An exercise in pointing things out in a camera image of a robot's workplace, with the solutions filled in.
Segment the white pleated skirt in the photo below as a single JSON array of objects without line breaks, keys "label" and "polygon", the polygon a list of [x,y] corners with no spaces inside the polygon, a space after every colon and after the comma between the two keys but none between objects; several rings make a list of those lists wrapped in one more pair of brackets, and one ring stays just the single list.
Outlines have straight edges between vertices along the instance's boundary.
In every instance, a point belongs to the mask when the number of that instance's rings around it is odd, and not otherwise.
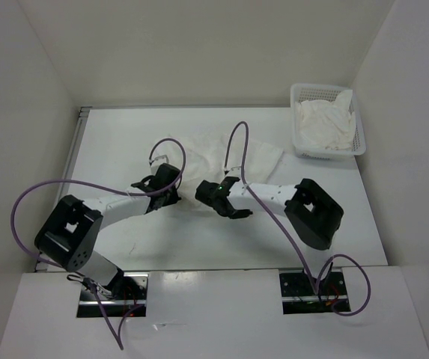
[{"label": "white pleated skirt", "polygon": [[[235,135],[228,146],[229,135],[193,135],[178,141],[186,151],[186,167],[177,193],[181,201],[174,205],[181,212],[209,212],[210,208],[195,199],[195,190],[202,180],[220,182],[224,168],[241,165],[244,139]],[[266,183],[276,168],[283,149],[249,139],[245,172],[249,182]]]}]

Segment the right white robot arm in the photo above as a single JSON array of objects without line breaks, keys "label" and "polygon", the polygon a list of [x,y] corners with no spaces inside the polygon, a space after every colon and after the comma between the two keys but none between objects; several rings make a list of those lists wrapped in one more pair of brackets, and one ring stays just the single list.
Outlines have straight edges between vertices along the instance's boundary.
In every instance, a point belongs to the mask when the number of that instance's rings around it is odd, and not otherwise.
[{"label": "right white robot arm", "polygon": [[297,185],[245,185],[233,176],[221,183],[204,180],[195,199],[230,219],[267,211],[286,217],[301,241],[319,251],[330,249],[344,215],[341,206],[312,179]]}]

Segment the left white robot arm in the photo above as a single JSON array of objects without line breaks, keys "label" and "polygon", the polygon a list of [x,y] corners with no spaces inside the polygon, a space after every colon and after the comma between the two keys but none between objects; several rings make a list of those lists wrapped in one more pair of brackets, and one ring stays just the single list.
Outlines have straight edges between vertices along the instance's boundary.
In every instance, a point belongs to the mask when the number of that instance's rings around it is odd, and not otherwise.
[{"label": "left white robot arm", "polygon": [[124,271],[94,250],[99,232],[119,221],[176,204],[180,197],[172,186],[180,170],[161,164],[154,174],[131,185],[129,194],[80,200],[62,197],[35,237],[38,250],[68,272],[75,272],[97,286],[104,297],[120,297],[133,287]]}]

